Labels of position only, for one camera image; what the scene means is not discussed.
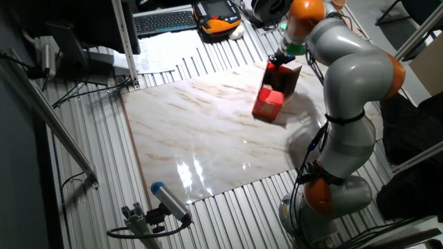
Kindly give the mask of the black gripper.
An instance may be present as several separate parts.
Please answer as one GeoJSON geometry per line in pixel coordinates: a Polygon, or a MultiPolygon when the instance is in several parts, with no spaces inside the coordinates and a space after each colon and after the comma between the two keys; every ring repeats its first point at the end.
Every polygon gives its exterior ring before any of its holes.
{"type": "Polygon", "coordinates": [[[295,58],[295,55],[287,55],[285,52],[278,49],[274,54],[269,56],[269,61],[274,66],[282,66],[283,64],[287,64],[295,60],[295,58]]]}

